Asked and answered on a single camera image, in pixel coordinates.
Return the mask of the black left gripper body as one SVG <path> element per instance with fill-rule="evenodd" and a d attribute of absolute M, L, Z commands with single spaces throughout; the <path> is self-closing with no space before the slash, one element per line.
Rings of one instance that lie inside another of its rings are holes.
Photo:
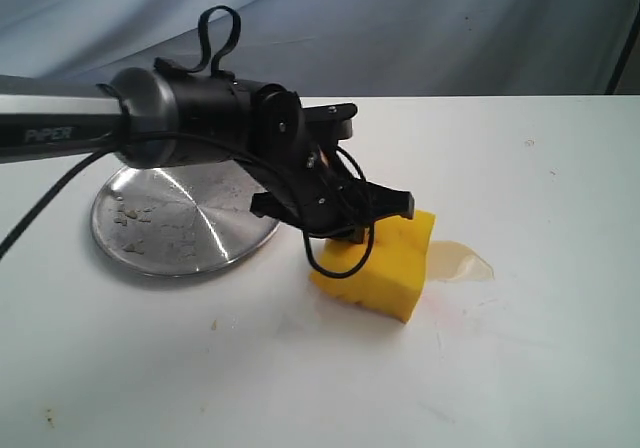
<path fill-rule="evenodd" d="M 311 236 L 344 236 L 356 226 L 369 226 L 393 216 L 414 217 L 414 198 L 398 191 L 355 177 L 341 160 L 317 161 L 313 167 L 289 170 L 278 166 L 275 174 L 255 163 L 239 166 L 265 189 L 252 198 L 250 211 L 267 216 Z"/>

